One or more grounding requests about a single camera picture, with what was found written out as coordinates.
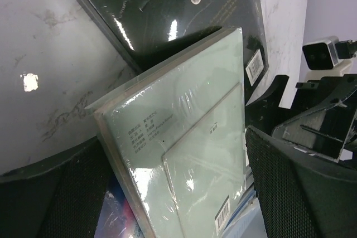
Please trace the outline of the pale green file folder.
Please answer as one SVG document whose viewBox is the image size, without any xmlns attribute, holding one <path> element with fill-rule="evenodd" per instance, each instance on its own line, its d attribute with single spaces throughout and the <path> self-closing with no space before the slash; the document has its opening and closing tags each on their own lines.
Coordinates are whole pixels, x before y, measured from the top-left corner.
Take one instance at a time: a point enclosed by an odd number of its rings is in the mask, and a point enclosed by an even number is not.
<svg viewBox="0 0 357 238">
<path fill-rule="evenodd" d="M 88 106 L 145 237 L 219 237 L 245 191 L 243 31 L 220 29 Z"/>
</svg>

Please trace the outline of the purple nebula cover book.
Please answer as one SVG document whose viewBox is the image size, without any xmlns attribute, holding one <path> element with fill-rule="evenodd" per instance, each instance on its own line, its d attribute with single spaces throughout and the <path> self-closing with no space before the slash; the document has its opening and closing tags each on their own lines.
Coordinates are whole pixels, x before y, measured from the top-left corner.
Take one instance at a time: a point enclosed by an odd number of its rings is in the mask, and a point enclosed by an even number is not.
<svg viewBox="0 0 357 238">
<path fill-rule="evenodd" d="M 117 181 L 111 182 L 107 188 L 94 237 L 144 237 Z"/>
</svg>

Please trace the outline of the black folder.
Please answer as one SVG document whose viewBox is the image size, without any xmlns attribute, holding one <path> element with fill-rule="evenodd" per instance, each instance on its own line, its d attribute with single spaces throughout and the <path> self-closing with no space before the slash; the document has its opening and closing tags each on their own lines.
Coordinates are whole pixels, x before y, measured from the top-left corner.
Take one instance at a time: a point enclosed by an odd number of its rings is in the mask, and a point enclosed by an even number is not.
<svg viewBox="0 0 357 238">
<path fill-rule="evenodd" d="M 266 51 L 260 0 L 77 0 L 138 72 L 220 28 L 241 28 L 244 62 Z"/>
</svg>

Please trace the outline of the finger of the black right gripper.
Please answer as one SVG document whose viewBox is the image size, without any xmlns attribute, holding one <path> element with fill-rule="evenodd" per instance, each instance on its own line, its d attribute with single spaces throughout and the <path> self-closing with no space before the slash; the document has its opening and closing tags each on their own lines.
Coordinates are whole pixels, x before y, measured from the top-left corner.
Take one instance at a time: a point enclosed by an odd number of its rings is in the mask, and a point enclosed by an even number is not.
<svg viewBox="0 0 357 238">
<path fill-rule="evenodd" d="M 287 86 L 289 76 L 277 75 L 269 88 L 257 100 L 245 107 L 245 126 L 275 127 L 278 125 L 280 101 Z"/>
<path fill-rule="evenodd" d="M 272 137 L 334 162 L 344 149 L 356 152 L 356 75 L 298 82 L 296 89 L 295 115 Z"/>
</svg>

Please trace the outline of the light blue Hemingway book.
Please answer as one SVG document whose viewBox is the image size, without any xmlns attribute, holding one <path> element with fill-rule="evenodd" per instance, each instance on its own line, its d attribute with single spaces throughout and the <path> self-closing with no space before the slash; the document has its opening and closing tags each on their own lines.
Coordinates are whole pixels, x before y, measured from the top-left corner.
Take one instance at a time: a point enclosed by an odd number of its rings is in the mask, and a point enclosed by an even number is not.
<svg viewBox="0 0 357 238">
<path fill-rule="evenodd" d="M 254 186 L 251 186 L 242 196 L 222 237 L 267 237 Z"/>
</svg>

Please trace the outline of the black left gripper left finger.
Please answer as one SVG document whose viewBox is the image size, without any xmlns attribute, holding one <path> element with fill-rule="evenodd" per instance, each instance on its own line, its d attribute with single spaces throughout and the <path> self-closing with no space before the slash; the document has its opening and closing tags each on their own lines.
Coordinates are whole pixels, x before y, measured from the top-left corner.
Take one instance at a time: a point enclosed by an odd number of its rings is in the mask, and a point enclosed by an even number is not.
<svg viewBox="0 0 357 238">
<path fill-rule="evenodd" d="M 111 174 L 91 138 L 1 175 L 1 237 L 94 237 Z"/>
</svg>

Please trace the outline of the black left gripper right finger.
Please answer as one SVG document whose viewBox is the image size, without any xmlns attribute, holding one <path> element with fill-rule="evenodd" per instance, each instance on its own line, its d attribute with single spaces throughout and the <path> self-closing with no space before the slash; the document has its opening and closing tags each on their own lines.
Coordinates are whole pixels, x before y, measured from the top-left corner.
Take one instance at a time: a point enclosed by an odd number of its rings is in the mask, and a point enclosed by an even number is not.
<svg viewBox="0 0 357 238">
<path fill-rule="evenodd" d="M 356 170 L 249 126 L 249 164 L 268 237 L 356 237 Z"/>
</svg>

